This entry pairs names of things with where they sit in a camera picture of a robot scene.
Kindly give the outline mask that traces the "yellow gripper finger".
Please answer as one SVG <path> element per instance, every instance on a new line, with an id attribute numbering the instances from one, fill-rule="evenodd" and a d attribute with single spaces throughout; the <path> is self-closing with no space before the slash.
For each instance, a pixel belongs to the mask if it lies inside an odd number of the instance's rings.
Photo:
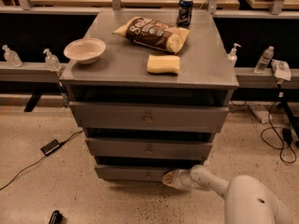
<path id="1" fill-rule="evenodd" d="M 174 186 L 175 185 L 175 172 L 171 171 L 166 173 L 162 179 L 163 183 L 167 186 Z"/>

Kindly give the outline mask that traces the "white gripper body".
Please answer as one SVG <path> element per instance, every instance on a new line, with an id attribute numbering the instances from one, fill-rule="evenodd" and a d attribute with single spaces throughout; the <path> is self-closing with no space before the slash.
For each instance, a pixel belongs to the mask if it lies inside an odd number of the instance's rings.
<path id="1" fill-rule="evenodd" d="M 193 183 L 190 176 L 190 171 L 183 169 L 174 171 L 172 181 L 176 189 L 189 189 Z"/>

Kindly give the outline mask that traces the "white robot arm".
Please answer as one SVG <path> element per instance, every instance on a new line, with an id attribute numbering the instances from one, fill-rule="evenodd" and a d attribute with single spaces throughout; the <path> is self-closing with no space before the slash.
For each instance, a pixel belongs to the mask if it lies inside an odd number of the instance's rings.
<path id="1" fill-rule="evenodd" d="M 292 212 L 266 185 L 249 175 L 227 181 L 203 165 L 177 169 L 163 176 L 175 189 L 213 190 L 224 200 L 225 224 L 293 224 Z"/>

